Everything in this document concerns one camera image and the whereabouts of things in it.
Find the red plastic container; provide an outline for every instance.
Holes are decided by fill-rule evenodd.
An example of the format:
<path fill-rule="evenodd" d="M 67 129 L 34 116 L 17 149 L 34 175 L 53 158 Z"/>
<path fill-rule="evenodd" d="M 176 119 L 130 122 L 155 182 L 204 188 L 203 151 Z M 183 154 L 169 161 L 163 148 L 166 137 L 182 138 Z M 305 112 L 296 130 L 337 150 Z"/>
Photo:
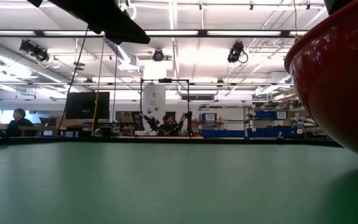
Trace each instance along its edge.
<path fill-rule="evenodd" d="M 314 120 L 358 153 L 358 0 L 296 42 L 285 69 Z"/>

